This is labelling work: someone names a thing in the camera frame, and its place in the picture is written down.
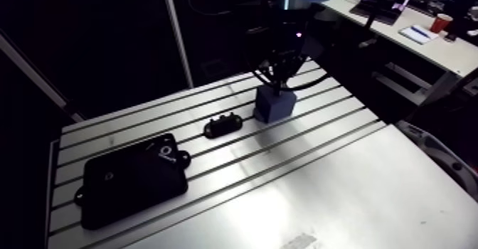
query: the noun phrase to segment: aluminum table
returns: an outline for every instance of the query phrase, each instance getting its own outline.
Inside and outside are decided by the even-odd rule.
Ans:
[[[290,80],[325,74],[306,62]],[[48,248],[478,248],[478,205],[393,125],[335,79],[297,92],[291,117],[252,118],[251,74],[63,129],[51,164]],[[243,128],[206,139],[210,118]],[[189,190],[97,231],[73,203],[85,162],[174,134]]]

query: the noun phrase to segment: paper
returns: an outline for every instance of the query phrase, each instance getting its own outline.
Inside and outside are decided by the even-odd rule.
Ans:
[[[426,36],[424,34],[419,33],[418,31],[412,29],[412,27],[415,28],[416,30],[419,30],[421,33],[424,33]],[[433,33],[433,32],[431,32],[431,31],[427,30],[426,28],[423,28],[422,26],[419,26],[419,25],[413,25],[413,26],[404,28],[404,29],[400,30],[399,33],[408,37],[408,38],[410,38],[410,39],[412,39],[413,41],[415,41],[419,44],[428,43],[431,40],[438,37],[438,34]]]

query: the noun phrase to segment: white desk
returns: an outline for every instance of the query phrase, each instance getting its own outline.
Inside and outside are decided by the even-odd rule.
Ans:
[[[317,67],[305,63],[290,84],[325,74]],[[333,78],[298,91],[291,117],[274,124],[251,117],[259,84],[239,75],[64,128],[48,248],[478,247],[478,204]],[[202,136],[229,112],[244,118],[241,130]],[[85,162],[164,132],[193,157],[188,191],[83,229],[73,196]]]
[[[360,2],[360,0],[328,0],[322,4],[359,25],[365,25],[367,18],[349,12],[358,2]],[[458,80],[466,77],[478,68],[478,47],[461,38],[457,38],[454,43],[450,43],[442,38],[446,34],[442,32],[440,34],[441,38],[436,38],[425,45],[420,45],[398,33],[399,30],[413,24],[428,28],[432,25],[433,21],[434,18],[430,16],[406,8],[392,26],[379,21],[374,21],[371,26],[371,31],[374,33],[397,43],[399,46],[408,49],[445,71],[445,74],[434,85],[430,85],[430,87],[425,86],[426,92],[422,90],[420,92],[410,92],[410,94],[414,96],[404,95],[404,97],[411,97],[411,100],[418,105],[424,102],[429,103],[440,98],[451,89]],[[385,84],[397,91],[398,88],[396,85],[389,83],[387,79],[382,79],[381,82],[384,81]]]

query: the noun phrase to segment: metal frame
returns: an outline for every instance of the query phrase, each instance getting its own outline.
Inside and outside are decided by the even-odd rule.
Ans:
[[[0,29],[0,49],[5,53],[7,57],[20,69],[43,93],[45,93],[60,109],[66,112],[75,122],[81,122],[84,119],[78,113],[70,114],[66,109],[67,101],[59,93],[59,90],[55,89],[50,82],[43,78],[34,66],[26,60],[26,57],[21,54],[18,48],[14,48],[11,45],[11,41],[8,40],[6,34]]]
[[[183,36],[181,35],[181,28],[179,27],[178,16],[176,15],[174,0],[165,0],[165,2],[168,9],[169,20],[171,21],[171,26],[173,27],[174,37],[176,38],[179,55],[181,56],[181,63],[183,64],[184,75],[186,76],[188,87],[194,88],[193,77],[191,75],[191,69],[189,68],[186,49],[184,48]]]
[[[430,85],[395,63],[388,63],[385,66],[421,88],[416,92],[411,92],[381,73],[373,72],[372,76],[377,79],[378,82],[386,85],[388,88],[415,103],[417,106],[430,104],[446,96],[460,81],[460,77],[457,74],[445,71],[445,73],[440,76],[433,85]]]

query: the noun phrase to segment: small black object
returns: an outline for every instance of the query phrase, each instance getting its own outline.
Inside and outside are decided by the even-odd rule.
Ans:
[[[176,159],[178,161],[179,166],[183,169],[188,168],[191,164],[191,155],[189,155],[187,151],[178,151]]]
[[[445,36],[445,41],[455,42],[455,40],[457,40],[457,35],[456,34],[449,33]]]
[[[463,169],[463,165],[462,165],[461,163],[458,163],[458,162],[457,162],[457,163],[453,163],[453,164],[452,164],[452,168],[453,168],[454,170],[456,170],[456,171],[460,171],[460,170]]]
[[[190,163],[172,134],[91,159],[74,200],[81,206],[82,227],[95,230],[184,194]]]
[[[219,119],[212,120],[204,126],[204,136],[208,139],[221,137],[225,134],[238,131],[243,128],[243,118],[231,113],[228,116],[221,115]]]

